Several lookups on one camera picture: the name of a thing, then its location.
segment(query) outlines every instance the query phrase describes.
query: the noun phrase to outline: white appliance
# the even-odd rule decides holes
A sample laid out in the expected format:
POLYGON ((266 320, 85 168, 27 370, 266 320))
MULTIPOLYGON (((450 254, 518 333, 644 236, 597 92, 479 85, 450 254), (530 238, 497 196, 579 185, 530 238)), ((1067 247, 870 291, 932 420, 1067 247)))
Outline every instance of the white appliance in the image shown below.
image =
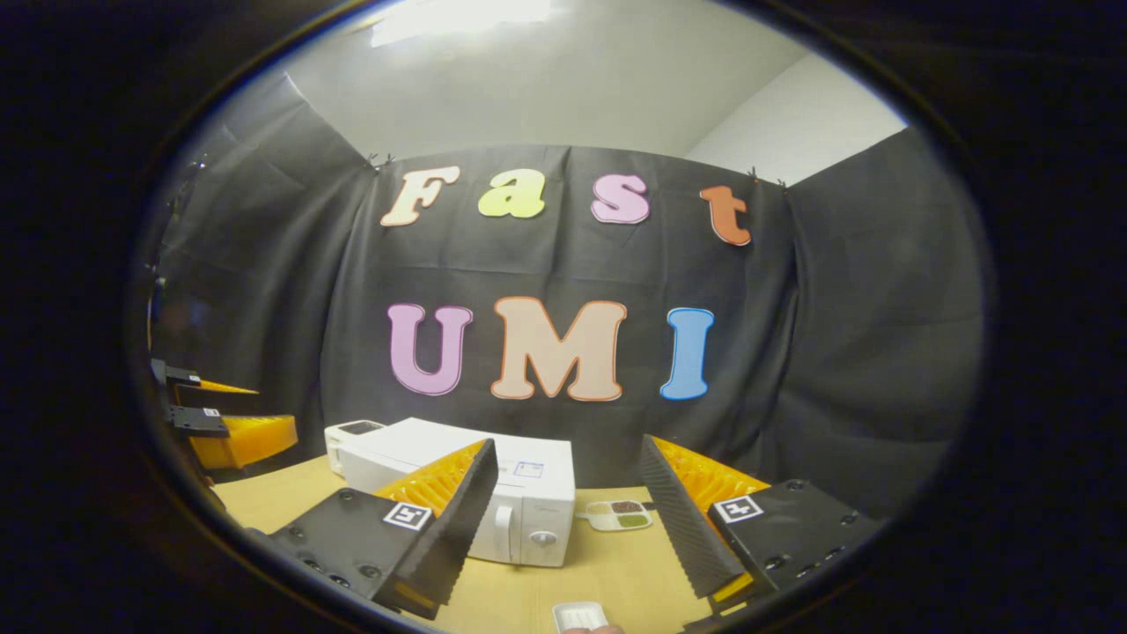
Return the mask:
POLYGON ((575 512, 569 441, 487 434, 420 419, 388 427, 353 421, 325 430, 329 468, 348 486, 367 492, 486 438, 494 439, 497 452, 497 486, 470 556, 564 565, 575 512))

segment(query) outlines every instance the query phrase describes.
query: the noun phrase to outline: blue letter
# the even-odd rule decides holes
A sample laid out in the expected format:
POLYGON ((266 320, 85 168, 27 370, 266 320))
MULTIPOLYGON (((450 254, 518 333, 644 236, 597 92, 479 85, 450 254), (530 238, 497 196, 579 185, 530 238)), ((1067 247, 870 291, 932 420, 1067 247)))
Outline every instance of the blue letter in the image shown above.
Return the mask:
POLYGON ((712 313, 700 307, 674 307, 668 314, 673 327, 673 369, 669 381, 662 386, 662 396, 668 401, 687 401, 703 396, 708 384, 704 372, 704 342, 708 330, 716 321, 712 313))

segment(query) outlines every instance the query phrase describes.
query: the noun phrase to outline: label sticker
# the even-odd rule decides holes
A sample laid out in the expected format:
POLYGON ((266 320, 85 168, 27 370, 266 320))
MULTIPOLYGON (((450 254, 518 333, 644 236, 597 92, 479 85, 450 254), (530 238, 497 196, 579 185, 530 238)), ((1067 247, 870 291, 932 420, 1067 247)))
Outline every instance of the label sticker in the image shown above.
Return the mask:
POLYGON ((544 474, 544 466, 540 463, 517 463, 513 470, 513 475, 524 477, 540 477, 544 474))
POLYGON ((761 509, 760 506, 752 500, 751 495, 733 498, 731 500, 717 502, 712 506, 720 512, 720 517, 724 518, 724 524, 743 521, 748 518, 763 515, 763 509, 761 509))
POLYGON ((411 530, 418 530, 423 528, 428 517, 431 517, 431 509, 400 502, 396 504, 396 508, 391 509, 391 512, 383 518, 383 521, 411 530))

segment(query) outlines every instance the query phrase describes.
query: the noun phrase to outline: tabletop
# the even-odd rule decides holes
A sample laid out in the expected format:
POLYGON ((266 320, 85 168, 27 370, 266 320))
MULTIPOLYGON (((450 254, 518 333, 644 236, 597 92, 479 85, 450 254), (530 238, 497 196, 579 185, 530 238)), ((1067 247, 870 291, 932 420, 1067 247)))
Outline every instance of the tabletop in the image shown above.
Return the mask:
MULTIPOLYGON (((326 457, 215 486, 228 514, 247 528, 274 533, 346 486, 326 457)), ((576 511, 611 500, 649 502, 645 486, 579 489, 576 511)), ((680 632, 711 614, 689 584, 656 511, 653 526, 602 533, 575 519, 562 568, 467 557, 450 604, 431 623, 458 634, 556 634, 552 606, 595 601, 627 634, 680 632)))

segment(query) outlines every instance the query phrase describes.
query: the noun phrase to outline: microwave knob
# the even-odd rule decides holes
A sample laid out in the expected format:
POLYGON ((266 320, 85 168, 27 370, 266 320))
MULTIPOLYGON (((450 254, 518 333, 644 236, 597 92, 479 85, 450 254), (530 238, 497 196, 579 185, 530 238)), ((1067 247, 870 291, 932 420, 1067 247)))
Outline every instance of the microwave knob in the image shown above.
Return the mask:
POLYGON ((541 530, 539 533, 533 533, 529 536, 534 544, 540 546, 551 546, 556 543, 556 534, 548 533, 547 530, 541 530))

